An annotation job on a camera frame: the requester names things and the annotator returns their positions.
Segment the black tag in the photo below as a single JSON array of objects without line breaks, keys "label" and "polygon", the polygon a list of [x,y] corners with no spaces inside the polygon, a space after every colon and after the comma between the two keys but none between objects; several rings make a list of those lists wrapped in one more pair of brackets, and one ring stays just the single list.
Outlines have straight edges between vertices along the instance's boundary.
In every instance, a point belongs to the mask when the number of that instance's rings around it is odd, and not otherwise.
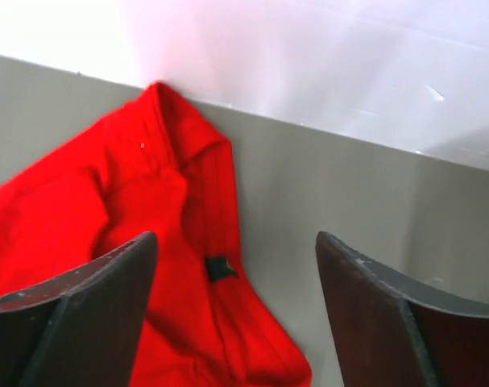
[{"label": "black tag", "polygon": [[228,276],[238,278],[237,272],[231,267],[230,262],[224,256],[215,256],[214,258],[206,258],[206,271],[209,274],[211,282],[221,280]]}]

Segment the gray surface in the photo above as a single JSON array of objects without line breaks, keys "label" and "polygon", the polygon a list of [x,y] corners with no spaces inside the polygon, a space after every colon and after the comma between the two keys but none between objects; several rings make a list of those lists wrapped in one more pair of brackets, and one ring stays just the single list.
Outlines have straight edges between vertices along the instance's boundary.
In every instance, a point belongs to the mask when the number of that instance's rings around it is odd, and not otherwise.
[{"label": "gray surface", "polygon": [[[139,90],[0,58],[0,183]],[[315,386],[342,385],[319,230],[441,289],[489,301],[489,173],[218,107],[234,144],[244,263]]]}]

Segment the red fabric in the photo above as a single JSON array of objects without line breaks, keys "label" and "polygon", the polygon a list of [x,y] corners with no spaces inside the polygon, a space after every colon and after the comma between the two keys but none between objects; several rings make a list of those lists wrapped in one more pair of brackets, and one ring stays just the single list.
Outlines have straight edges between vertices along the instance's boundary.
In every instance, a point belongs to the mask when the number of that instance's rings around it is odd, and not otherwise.
[{"label": "red fabric", "polygon": [[[0,296],[147,230],[160,258],[133,387],[310,384],[242,268],[230,142],[164,84],[0,187]],[[208,281],[218,255],[239,278]]]}]

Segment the white wall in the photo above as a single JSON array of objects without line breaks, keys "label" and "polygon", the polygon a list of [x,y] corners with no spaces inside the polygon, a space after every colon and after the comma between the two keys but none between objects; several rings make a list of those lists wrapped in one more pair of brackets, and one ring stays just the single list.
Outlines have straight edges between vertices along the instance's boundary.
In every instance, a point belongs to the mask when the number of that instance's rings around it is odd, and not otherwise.
[{"label": "white wall", "polygon": [[4,4],[1,55],[489,169],[489,0]]}]

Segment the folded garment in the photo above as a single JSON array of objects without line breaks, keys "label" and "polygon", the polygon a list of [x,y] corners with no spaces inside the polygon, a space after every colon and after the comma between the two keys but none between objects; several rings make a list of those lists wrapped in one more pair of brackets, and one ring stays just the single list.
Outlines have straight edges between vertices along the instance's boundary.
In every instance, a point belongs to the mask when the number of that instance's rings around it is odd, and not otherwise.
[{"label": "folded garment", "polygon": [[242,267],[230,142],[164,84],[0,187],[0,296],[143,231],[160,259],[132,386],[310,385]]}]

